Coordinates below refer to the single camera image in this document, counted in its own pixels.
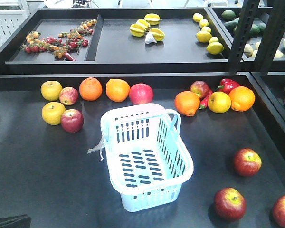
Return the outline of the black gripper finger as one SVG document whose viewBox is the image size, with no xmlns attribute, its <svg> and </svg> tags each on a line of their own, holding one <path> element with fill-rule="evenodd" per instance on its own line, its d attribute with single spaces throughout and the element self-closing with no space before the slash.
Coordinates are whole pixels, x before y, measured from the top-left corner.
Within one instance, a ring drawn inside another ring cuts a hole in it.
<svg viewBox="0 0 285 228">
<path fill-rule="evenodd" d="M 29 228 L 31 221 L 28 215 L 0 218 L 0 228 Z"/>
</svg>

